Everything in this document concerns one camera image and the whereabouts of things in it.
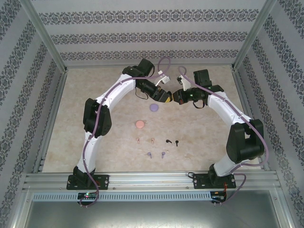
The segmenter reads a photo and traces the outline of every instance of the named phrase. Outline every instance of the mounting plate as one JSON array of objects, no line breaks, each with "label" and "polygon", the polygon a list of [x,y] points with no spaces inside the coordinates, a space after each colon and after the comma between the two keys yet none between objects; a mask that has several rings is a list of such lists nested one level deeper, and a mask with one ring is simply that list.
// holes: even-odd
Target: mounting plate
[{"label": "mounting plate", "polygon": [[[109,175],[94,175],[94,180],[98,184],[99,190],[108,190],[109,186]],[[75,175],[69,175],[66,184],[67,190],[96,190],[95,185],[92,183],[90,187],[87,187],[80,182]]]},{"label": "mounting plate", "polygon": [[222,182],[215,185],[211,184],[207,173],[194,173],[193,176],[194,189],[221,189],[224,188],[224,183],[227,185],[227,189],[235,189],[237,187],[234,175],[228,175],[221,177]]}]

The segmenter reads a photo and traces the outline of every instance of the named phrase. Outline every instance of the black cable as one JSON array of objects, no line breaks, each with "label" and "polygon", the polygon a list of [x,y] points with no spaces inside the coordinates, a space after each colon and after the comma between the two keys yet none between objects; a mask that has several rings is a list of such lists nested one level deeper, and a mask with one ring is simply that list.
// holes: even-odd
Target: black cable
[{"label": "black cable", "polygon": [[142,100],[148,100],[148,99],[149,99],[149,97],[148,97],[147,94],[146,94],[147,98],[143,98],[143,97],[138,96],[138,95],[136,94],[136,91],[137,91],[137,88],[135,87],[135,95],[136,95],[138,98],[140,98],[140,99],[142,99]]},{"label": "black cable", "polygon": [[201,108],[205,107],[205,103],[203,102],[203,106],[202,106],[202,107],[197,107],[197,106],[195,105],[195,102],[193,101],[193,106],[194,106],[195,108],[201,109]]},{"label": "black cable", "polygon": [[193,173],[193,172],[188,172],[188,177],[189,177],[189,178],[193,179],[193,176],[194,176],[194,175],[195,175],[195,173]]}]

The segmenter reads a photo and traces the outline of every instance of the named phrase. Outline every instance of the pink disc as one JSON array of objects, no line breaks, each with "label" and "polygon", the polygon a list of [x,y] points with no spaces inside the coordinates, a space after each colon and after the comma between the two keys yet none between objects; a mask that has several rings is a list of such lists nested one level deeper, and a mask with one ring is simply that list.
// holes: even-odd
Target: pink disc
[{"label": "pink disc", "polygon": [[135,125],[137,128],[142,129],[144,127],[144,122],[142,120],[138,120]]}]

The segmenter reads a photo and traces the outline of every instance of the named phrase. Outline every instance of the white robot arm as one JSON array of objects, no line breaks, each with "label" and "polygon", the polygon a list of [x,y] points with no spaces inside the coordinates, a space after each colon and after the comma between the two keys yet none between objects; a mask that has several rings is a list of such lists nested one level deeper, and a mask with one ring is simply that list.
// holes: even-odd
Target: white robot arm
[{"label": "white robot arm", "polygon": [[[131,76],[124,74],[124,75],[120,75],[119,79],[115,82],[114,85],[116,85],[117,83],[120,83],[121,81],[127,79],[127,78],[132,78]],[[124,83],[121,83],[120,86],[116,87],[111,93],[110,95],[107,97],[107,99],[104,101],[103,105],[106,105],[107,108],[111,111],[113,110],[113,108],[117,105],[117,103],[130,91],[135,89],[135,80],[129,80],[126,81]],[[96,98],[97,103],[101,103],[102,99],[104,98],[104,96],[107,94],[107,92],[111,89],[109,88],[104,94],[102,94],[100,97]],[[86,141],[89,139],[89,137],[92,135],[91,132],[86,132],[85,133],[85,143]],[[96,154],[97,154],[97,150],[100,144],[100,141],[102,139],[102,135],[98,136],[97,138],[93,137],[89,144],[86,147],[85,150],[85,161],[86,161],[86,165],[87,168],[89,170],[89,172],[92,172],[95,169],[95,160],[96,160]],[[85,167],[84,167],[84,162],[81,156],[81,159],[79,160],[78,164],[77,164],[78,169],[81,172],[86,172]]]},{"label": "white robot arm", "polygon": [[[200,88],[191,88],[190,83],[180,76],[177,80],[183,85],[180,89],[173,93],[173,100],[180,105],[193,101],[193,104],[202,100],[204,105],[212,108],[222,118],[222,120],[230,126],[228,142],[226,145],[227,154],[217,163],[211,165],[209,173],[213,180],[225,177],[231,174],[231,171],[241,163],[252,160],[264,153],[264,146],[259,137],[252,131],[249,126],[235,112],[239,112],[241,116],[249,121],[253,127],[263,136],[263,124],[260,120],[252,120],[249,116],[244,115],[227,97],[224,90],[219,85],[212,85],[209,79],[208,70],[200,70],[193,72],[195,83],[204,87],[215,94],[223,97],[220,99],[215,95]],[[235,110],[233,110],[225,101],[229,101]]]}]

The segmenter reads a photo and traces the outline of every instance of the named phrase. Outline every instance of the metal rail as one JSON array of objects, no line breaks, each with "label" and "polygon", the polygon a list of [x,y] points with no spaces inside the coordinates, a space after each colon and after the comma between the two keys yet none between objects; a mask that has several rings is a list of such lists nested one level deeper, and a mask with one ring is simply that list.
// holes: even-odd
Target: metal rail
[{"label": "metal rail", "polygon": [[[242,170],[247,176],[241,190],[275,190],[281,189],[276,171]],[[110,175],[109,189],[101,191],[202,191],[193,187],[188,172],[110,172],[97,173]],[[23,185],[24,192],[69,192],[66,189],[67,178],[70,173],[32,173],[27,174]],[[242,176],[235,176],[239,186]],[[223,189],[205,189],[217,191]]]}]

